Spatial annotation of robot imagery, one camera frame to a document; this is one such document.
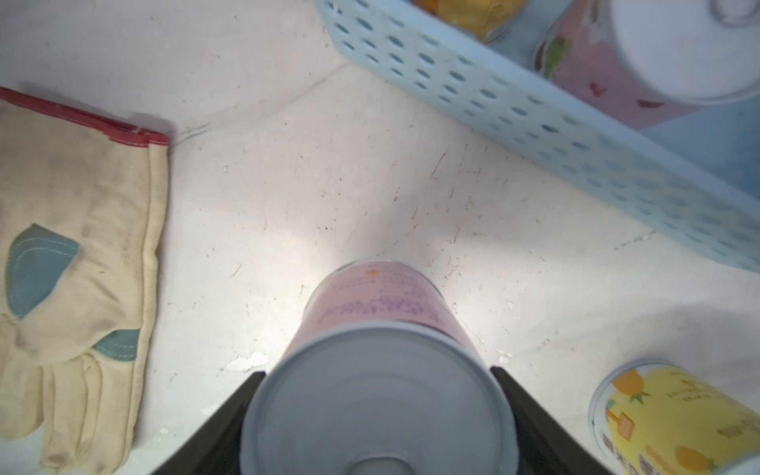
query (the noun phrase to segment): dirty white floor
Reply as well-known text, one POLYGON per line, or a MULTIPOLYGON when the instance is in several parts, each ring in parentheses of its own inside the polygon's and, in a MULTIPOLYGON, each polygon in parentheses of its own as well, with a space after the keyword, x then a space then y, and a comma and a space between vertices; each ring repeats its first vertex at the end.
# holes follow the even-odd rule
MULTIPOLYGON (((760 276, 350 64, 308 2, 5 0, 0 65, 3 86, 173 137, 160 311, 123 475, 172 454, 247 377, 235 369, 270 369, 320 279, 366 256, 431 276, 486 362, 592 451, 591 393, 642 356, 760 410, 760 276)), ((40 438, 2 443, 0 473, 36 473, 40 438)))

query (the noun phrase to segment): blue leather patch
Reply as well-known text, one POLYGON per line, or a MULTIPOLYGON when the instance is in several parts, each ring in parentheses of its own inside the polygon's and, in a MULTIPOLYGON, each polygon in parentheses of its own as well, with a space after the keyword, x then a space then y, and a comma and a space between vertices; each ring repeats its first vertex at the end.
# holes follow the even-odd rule
POLYGON ((47 298, 78 251, 76 241, 36 224, 19 234, 5 265, 5 294, 14 315, 27 316, 47 298))
POLYGON ((114 330, 95 343, 93 349, 116 361, 135 361, 139 337, 139 330, 114 330))

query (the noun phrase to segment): pink container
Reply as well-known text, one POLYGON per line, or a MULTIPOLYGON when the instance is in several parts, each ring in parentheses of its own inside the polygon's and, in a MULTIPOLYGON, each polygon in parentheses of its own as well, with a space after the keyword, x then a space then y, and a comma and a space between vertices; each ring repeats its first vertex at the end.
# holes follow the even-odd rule
POLYGON ((726 3, 576 0, 538 43, 533 67, 633 128, 743 100, 760 92, 760 23, 749 9, 730 16, 726 3))
POLYGON ((371 320, 410 321, 434 328, 480 359, 435 285, 393 261, 358 261, 328 275, 306 303, 301 326, 285 354, 338 325, 371 320))
POLYGON ((509 403, 435 286, 393 261, 327 276, 248 406, 242 475, 515 475, 509 403))

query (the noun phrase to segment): blue plastic basket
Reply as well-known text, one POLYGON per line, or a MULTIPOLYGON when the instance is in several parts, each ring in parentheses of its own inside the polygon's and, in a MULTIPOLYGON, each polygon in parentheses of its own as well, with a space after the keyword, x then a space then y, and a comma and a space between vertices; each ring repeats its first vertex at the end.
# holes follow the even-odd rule
POLYGON ((351 61, 724 264, 760 272, 760 97, 631 130, 524 68, 569 0, 493 46, 403 0, 316 0, 351 61))

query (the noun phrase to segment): black holder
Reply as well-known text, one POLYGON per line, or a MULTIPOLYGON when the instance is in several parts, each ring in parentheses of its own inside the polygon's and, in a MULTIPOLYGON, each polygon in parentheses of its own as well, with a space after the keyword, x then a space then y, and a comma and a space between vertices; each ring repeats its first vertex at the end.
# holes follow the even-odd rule
MULTIPOLYGON (((518 475, 611 475, 503 369, 491 368, 515 414, 518 475)), ((255 372, 154 475, 240 475, 240 429, 266 373, 255 372)))

